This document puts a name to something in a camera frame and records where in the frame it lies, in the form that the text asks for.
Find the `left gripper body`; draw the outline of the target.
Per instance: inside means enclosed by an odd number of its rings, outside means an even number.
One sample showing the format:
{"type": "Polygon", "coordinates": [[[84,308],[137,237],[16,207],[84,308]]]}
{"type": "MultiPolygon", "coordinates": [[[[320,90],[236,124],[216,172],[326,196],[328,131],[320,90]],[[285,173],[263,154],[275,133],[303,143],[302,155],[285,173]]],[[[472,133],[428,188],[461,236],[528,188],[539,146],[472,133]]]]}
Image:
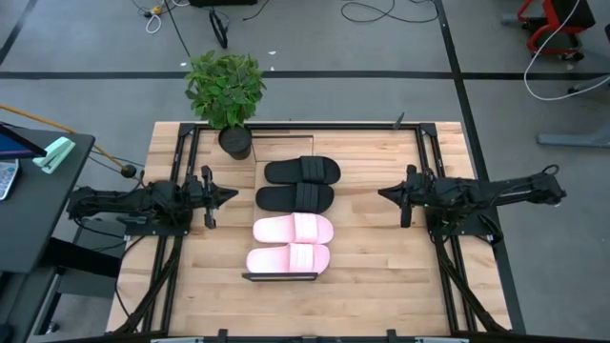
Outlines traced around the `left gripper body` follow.
{"type": "Polygon", "coordinates": [[[203,166],[201,173],[201,180],[196,175],[189,175],[185,178],[188,204],[191,209],[204,208],[204,225],[208,229],[215,229],[214,211],[218,209],[219,205],[214,193],[213,172],[209,166],[203,166]]]}

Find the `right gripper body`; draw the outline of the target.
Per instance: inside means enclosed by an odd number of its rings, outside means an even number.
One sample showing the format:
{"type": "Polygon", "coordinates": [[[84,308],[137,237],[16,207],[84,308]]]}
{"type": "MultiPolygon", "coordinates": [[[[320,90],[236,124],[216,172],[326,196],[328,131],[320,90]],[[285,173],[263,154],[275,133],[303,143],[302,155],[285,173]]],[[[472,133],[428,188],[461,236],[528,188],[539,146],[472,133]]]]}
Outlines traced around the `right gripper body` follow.
{"type": "Polygon", "coordinates": [[[412,212],[414,206],[423,207],[430,202],[430,193],[435,176],[428,168],[418,171],[415,165],[408,165],[406,169],[406,180],[401,184],[399,207],[400,226],[409,228],[412,223],[412,212]]]}

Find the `black rubber slide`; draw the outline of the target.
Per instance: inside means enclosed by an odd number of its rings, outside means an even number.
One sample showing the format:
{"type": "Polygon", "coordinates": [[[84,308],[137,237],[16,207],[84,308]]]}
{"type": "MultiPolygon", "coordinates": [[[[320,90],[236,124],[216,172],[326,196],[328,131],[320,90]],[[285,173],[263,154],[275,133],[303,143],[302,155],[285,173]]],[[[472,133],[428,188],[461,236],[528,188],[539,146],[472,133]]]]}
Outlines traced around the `black rubber slide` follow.
{"type": "Polygon", "coordinates": [[[332,185],[339,181],[341,170],[335,160],[326,156],[300,156],[269,162],[264,175],[272,184],[312,183],[332,185]]]}
{"type": "Polygon", "coordinates": [[[327,211],[335,199],[335,191],[328,185],[296,183],[289,186],[263,187],[256,192],[256,205],[269,212],[327,211]]]}

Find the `pink rubber slide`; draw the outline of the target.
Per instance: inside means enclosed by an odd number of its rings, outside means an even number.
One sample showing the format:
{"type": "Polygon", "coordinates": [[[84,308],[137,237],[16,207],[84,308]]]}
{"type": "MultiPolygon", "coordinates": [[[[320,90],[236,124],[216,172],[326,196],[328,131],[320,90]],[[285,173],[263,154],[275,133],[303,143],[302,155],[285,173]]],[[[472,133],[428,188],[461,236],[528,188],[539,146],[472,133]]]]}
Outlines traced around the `pink rubber slide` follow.
{"type": "Polygon", "coordinates": [[[246,267],[254,273],[322,273],[329,266],[330,257],[330,250],[325,245],[290,243],[250,251],[246,267]]]}
{"type": "Polygon", "coordinates": [[[256,220],[253,236],[261,243],[326,244],[334,238],[335,228],[320,214],[293,212],[256,220]]]}

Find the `potted green plant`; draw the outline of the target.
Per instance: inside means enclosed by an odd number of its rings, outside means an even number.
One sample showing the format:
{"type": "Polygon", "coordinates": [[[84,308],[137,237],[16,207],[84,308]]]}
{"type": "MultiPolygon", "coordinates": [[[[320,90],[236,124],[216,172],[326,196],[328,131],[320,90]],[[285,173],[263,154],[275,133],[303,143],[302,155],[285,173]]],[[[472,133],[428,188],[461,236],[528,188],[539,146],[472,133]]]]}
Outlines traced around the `potted green plant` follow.
{"type": "Polygon", "coordinates": [[[194,115],[218,131],[220,148],[234,160],[249,157],[255,116],[266,85],[258,61],[249,54],[217,56],[213,50],[191,59],[186,97],[194,115]]]}

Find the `black desk support beam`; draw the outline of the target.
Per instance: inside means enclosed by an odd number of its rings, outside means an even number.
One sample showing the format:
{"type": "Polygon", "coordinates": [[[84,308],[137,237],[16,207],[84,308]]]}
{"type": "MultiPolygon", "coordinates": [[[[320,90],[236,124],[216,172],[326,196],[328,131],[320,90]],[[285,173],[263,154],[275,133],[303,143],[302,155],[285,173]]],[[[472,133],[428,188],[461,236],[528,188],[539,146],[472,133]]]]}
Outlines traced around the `black desk support beam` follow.
{"type": "Polygon", "coordinates": [[[122,259],[52,237],[40,259],[41,266],[117,277],[122,259]]]}

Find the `mint green stapler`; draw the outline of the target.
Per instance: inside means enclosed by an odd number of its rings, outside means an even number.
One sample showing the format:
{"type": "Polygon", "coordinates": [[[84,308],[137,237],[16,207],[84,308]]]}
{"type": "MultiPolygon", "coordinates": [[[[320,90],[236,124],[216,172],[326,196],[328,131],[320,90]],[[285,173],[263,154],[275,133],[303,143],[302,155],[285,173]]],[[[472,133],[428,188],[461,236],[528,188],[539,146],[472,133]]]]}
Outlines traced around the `mint green stapler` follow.
{"type": "Polygon", "coordinates": [[[52,174],[75,147],[75,143],[67,137],[60,137],[45,148],[44,157],[32,159],[35,166],[42,172],[52,174]]]}

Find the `black side desk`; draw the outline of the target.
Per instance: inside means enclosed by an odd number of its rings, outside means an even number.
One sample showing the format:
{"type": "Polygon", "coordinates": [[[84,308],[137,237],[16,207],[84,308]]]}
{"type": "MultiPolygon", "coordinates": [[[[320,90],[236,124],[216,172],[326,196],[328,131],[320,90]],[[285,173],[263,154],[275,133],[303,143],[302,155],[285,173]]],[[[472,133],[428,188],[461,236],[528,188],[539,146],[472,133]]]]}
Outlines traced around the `black side desk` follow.
{"type": "Polygon", "coordinates": [[[0,201],[0,272],[28,273],[39,265],[95,142],[88,134],[68,138],[75,147],[51,174],[30,159],[19,161],[21,175],[0,201]]]}

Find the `yellow rod with black knob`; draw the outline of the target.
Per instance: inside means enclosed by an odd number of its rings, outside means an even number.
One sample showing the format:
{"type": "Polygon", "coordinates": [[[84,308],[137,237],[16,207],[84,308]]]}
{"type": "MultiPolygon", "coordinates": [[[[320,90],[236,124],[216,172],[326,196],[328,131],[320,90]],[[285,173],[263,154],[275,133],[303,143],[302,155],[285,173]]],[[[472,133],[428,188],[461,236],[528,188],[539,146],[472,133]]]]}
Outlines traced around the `yellow rod with black knob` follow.
{"type": "MultiPolygon", "coordinates": [[[[54,127],[56,129],[59,129],[61,131],[66,131],[68,133],[71,134],[76,134],[76,131],[63,126],[61,124],[58,124],[56,122],[53,122],[49,119],[43,118],[43,117],[39,117],[33,114],[30,114],[28,112],[25,111],[21,111],[6,105],[1,105],[0,104],[0,110],[4,110],[4,111],[9,111],[13,114],[17,114],[23,117],[26,117],[30,120],[54,127]]],[[[134,177],[136,174],[136,167],[132,164],[123,164],[121,163],[117,158],[111,156],[109,153],[107,153],[105,150],[103,150],[100,146],[94,144],[93,147],[96,149],[96,151],[101,154],[102,156],[104,156],[105,158],[107,158],[108,160],[110,160],[111,162],[113,162],[113,164],[115,164],[118,168],[119,168],[119,173],[124,177],[124,178],[130,178],[130,177],[134,177]]]]}

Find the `dark tablet screen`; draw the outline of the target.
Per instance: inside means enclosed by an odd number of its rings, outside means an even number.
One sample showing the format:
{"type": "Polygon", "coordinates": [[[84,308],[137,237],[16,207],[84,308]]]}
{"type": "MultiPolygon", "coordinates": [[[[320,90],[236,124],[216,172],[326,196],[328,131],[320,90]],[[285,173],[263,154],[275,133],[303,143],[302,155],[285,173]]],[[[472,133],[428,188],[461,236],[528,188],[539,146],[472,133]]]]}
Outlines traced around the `dark tablet screen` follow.
{"type": "Polygon", "coordinates": [[[0,160],[45,157],[47,152],[0,124],[0,160]]]}

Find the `grey calculator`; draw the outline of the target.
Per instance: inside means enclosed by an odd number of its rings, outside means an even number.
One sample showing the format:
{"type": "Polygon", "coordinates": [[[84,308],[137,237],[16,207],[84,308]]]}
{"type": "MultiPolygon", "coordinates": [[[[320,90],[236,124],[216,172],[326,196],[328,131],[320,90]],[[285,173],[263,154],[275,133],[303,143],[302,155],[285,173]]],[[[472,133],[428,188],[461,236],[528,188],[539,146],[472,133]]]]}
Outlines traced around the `grey calculator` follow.
{"type": "Polygon", "coordinates": [[[0,161],[0,201],[4,201],[10,195],[12,185],[15,183],[20,172],[18,159],[11,161],[0,161]]]}

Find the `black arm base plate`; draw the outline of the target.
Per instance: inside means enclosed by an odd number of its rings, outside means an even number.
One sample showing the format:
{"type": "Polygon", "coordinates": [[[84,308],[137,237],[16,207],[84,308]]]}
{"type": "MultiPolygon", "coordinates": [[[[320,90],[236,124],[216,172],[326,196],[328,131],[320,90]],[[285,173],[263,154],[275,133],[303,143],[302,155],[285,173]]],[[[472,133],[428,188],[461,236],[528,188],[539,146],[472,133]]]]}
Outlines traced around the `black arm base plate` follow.
{"type": "Polygon", "coordinates": [[[425,208],[425,218],[432,236],[491,236],[492,241],[500,241],[503,233],[486,209],[473,207],[425,208]]]}
{"type": "Polygon", "coordinates": [[[126,235],[184,236],[190,233],[188,224],[167,224],[149,217],[118,217],[117,220],[126,226],[126,235]]]}

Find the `wooden shelf with black frame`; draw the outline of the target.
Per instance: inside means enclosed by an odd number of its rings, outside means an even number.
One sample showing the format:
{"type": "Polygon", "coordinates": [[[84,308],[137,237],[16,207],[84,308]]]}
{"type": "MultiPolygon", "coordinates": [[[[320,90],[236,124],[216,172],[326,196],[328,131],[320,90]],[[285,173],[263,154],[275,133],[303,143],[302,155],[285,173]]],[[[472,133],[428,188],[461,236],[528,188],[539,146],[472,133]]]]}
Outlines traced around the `wooden shelf with black frame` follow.
{"type": "MultiPolygon", "coordinates": [[[[312,155],[314,137],[312,135],[259,135],[255,136],[252,145],[254,159],[254,193],[260,188],[272,186],[264,176],[265,166],[274,161],[298,158],[301,155],[312,155]]],[[[242,277],[251,282],[296,282],[315,281],[316,272],[248,272],[242,277]]]]}

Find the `black aluminium table frame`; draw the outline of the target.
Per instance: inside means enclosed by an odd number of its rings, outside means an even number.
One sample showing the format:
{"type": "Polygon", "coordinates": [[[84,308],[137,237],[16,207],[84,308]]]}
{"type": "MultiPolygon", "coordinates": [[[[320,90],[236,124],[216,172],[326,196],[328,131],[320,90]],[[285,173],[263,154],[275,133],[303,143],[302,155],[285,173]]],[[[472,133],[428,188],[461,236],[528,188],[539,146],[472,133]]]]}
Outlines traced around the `black aluminium table frame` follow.
{"type": "Polygon", "coordinates": [[[341,177],[326,217],[335,228],[330,264],[315,281],[251,282],[242,277],[256,248],[254,159],[232,159],[202,124],[158,122],[146,157],[150,181],[183,180],[203,166],[216,184],[238,195],[214,215],[196,211],[180,243],[177,273],[162,289],[144,328],[171,335],[286,336],[335,339],[445,335],[481,330],[482,323],[437,262],[426,219],[415,209],[409,228],[377,191],[400,182],[408,165],[469,177],[472,169],[457,123],[254,123],[259,135],[312,135],[312,155],[336,161],[341,177]]]}

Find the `red frame stool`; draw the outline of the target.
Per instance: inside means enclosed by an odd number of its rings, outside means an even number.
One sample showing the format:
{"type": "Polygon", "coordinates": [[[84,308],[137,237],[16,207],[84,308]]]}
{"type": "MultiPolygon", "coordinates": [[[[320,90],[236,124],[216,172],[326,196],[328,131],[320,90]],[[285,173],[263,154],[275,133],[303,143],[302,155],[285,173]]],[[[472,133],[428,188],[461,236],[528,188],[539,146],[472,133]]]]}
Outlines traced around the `red frame stool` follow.
{"type": "Polygon", "coordinates": [[[520,26],[530,33],[527,49],[535,55],[555,55],[564,61],[584,58],[579,34],[592,28],[596,20],[587,0],[541,0],[542,16],[525,12],[535,0],[524,0],[516,14],[503,14],[504,26],[520,26]]]}

